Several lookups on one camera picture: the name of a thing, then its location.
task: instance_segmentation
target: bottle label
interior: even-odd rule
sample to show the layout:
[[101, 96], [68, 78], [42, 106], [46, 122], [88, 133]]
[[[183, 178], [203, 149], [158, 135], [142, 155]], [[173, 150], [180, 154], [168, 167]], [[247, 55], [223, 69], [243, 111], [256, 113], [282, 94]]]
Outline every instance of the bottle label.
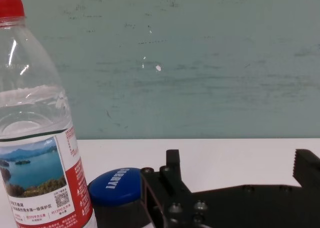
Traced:
[[1, 141], [0, 171], [19, 228], [79, 228], [93, 214], [73, 127]]

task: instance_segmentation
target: bottle neck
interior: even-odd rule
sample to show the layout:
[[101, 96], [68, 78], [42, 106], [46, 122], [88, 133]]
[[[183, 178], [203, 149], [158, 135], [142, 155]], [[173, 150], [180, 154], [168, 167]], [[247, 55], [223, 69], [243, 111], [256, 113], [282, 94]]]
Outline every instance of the bottle neck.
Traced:
[[0, 19], [0, 29], [10, 28], [12, 26], [25, 26], [25, 17], [12, 17]]

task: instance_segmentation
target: plastic water bottle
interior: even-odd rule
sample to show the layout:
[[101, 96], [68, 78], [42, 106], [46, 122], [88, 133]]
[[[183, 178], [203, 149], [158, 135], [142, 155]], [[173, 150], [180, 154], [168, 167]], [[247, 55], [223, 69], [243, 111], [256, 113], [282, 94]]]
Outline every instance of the plastic water bottle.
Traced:
[[0, 171], [18, 227], [96, 228], [65, 90], [21, 0], [0, 0]]

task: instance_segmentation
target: teal painted wall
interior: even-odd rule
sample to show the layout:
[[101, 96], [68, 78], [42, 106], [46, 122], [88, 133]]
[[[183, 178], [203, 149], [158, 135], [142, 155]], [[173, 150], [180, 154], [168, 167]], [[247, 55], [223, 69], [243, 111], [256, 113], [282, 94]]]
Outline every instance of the teal painted wall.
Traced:
[[319, 137], [319, 0], [23, 0], [78, 138]]

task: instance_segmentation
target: white tabletop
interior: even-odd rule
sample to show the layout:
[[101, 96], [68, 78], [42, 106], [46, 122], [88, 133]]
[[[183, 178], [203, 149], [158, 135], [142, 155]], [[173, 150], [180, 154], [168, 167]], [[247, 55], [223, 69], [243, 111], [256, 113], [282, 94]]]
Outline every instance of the white tabletop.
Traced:
[[[320, 157], [320, 139], [184, 139], [79, 140], [87, 182], [123, 167], [153, 167], [166, 163], [166, 150], [179, 149], [181, 173], [192, 192], [241, 184], [299, 185], [292, 177], [295, 149]], [[1, 227], [15, 221], [0, 185]]]

